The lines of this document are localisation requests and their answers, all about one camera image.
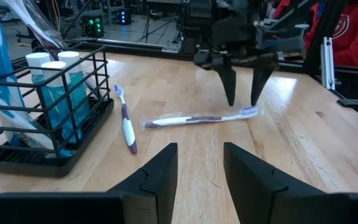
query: black wire caddy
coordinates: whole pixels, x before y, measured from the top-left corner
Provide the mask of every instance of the black wire caddy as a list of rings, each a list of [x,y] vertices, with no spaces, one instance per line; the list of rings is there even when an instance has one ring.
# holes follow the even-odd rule
[[[75,49],[76,47],[72,47],[70,49],[54,50],[64,51]],[[31,113],[40,114],[38,117],[34,118],[34,121],[41,125],[44,130],[12,128],[0,125],[0,172],[41,177],[63,177],[70,173],[72,168],[78,162],[114,108],[114,100],[109,96],[111,89],[108,82],[109,75],[106,66],[108,61],[106,60],[106,53],[104,51],[105,49],[106,46],[101,46],[92,52],[79,50],[79,52],[89,52],[89,54],[82,57],[76,63],[65,67],[63,70],[54,68],[29,67],[25,62],[25,59],[24,61],[20,60],[12,63],[14,72],[1,77],[0,80],[12,74],[16,74],[18,82],[11,83],[0,81],[0,86],[14,86],[22,89],[25,88],[26,90],[29,89],[29,91],[25,93],[23,93],[23,90],[21,90],[23,93],[23,100],[26,102],[26,99],[29,97],[29,95],[32,95],[32,98],[36,98],[38,101],[35,102],[35,106],[31,107],[27,107],[27,105],[25,107],[0,106],[0,110],[25,111],[26,113],[29,113],[29,115],[31,115]],[[93,71],[90,73],[85,73],[81,81],[69,88],[64,74],[85,61],[90,61],[93,64]],[[21,78],[24,78],[28,75],[31,76],[30,69],[56,70],[57,73],[42,83],[22,83]],[[45,87],[48,83],[52,82],[56,78],[62,79],[65,92],[51,105],[46,106],[45,100],[43,98],[42,87]],[[73,107],[71,104],[70,94],[80,85],[84,85],[85,81],[89,78],[94,78],[96,82],[96,88],[91,91],[87,91],[87,96],[75,107]],[[66,115],[65,118],[63,118],[60,123],[55,126],[55,128],[52,128],[49,111],[63,101],[67,101],[67,107],[69,110],[68,115]],[[75,122],[75,112],[86,101],[88,101],[89,104],[88,115],[82,119],[81,122]],[[64,139],[62,137],[62,127],[66,121],[71,121],[71,124],[73,125],[73,131]],[[3,137],[4,131],[12,131],[14,133],[24,135],[26,133],[44,134],[52,141],[53,149],[30,147],[23,140],[20,141],[20,146],[12,146],[7,141],[1,141],[1,137]],[[71,138],[76,139],[75,143],[69,142]],[[60,151],[65,149],[73,152],[73,155],[70,157],[62,157]]]

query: blue mouthwash bottle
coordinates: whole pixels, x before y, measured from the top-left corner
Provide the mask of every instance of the blue mouthwash bottle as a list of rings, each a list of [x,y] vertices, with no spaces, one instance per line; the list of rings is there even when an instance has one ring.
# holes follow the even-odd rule
[[[60,52],[58,54],[59,61],[66,62],[67,66],[74,64],[79,61],[80,54],[78,52]],[[71,70],[68,71],[71,82],[69,87],[73,88],[77,83],[84,79],[84,73],[82,72],[81,65],[77,65]],[[80,86],[76,87],[75,90],[71,93],[71,98],[73,100],[73,108],[78,106],[82,100],[86,97],[85,83],[82,83]],[[86,100],[77,111],[75,111],[75,118],[79,122],[83,121],[90,113],[90,106],[88,100]]]
[[[32,53],[25,56],[25,59],[27,60],[27,64],[30,67],[41,67],[43,63],[50,62],[50,55],[48,53]],[[42,73],[42,70],[39,69],[30,69],[31,71],[31,80],[32,83],[42,83],[44,81],[44,74]],[[48,87],[43,86],[41,88],[42,96],[45,100],[45,104],[47,106],[50,106],[53,101],[52,97],[50,96]],[[57,111],[57,108],[54,107],[48,111],[49,119],[52,124],[52,128],[55,128],[56,125],[60,122],[59,120],[59,114]]]
[[[57,68],[57,69],[62,70],[62,69],[64,69],[66,67],[66,63],[65,62],[59,62],[59,61],[47,62],[47,63],[42,64],[41,67],[42,68]],[[58,71],[43,70],[43,73],[44,73],[45,80],[47,80],[48,78],[50,78],[50,77],[54,76],[56,73],[58,73]],[[65,89],[64,89],[64,86],[63,86],[62,76],[57,77],[52,82],[47,84],[48,91],[50,93],[50,96],[52,97],[53,102],[56,101],[57,99],[59,99],[59,97],[61,97],[62,95],[65,94]],[[70,77],[67,75],[67,73],[65,74],[65,77],[66,77],[67,84],[69,84],[70,83]],[[62,101],[60,101],[56,105],[56,107],[57,107],[58,114],[59,114],[59,121],[62,121],[70,113],[70,110],[68,109],[67,99],[64,98]],[[62,131],[63,138],[66,140],[67,137],[73,131],[74,131],[74,125],[71,122],[71,117],[70,117],[63,124],[63,131]],[[81,139],[81,137],[82,137],[81,131],[78,130],[77,133],[78,133],[78,138]],[[75,135],[73,135],[70,138],[69,142],[70,143],[77,143],[76,139],[75,139]]]

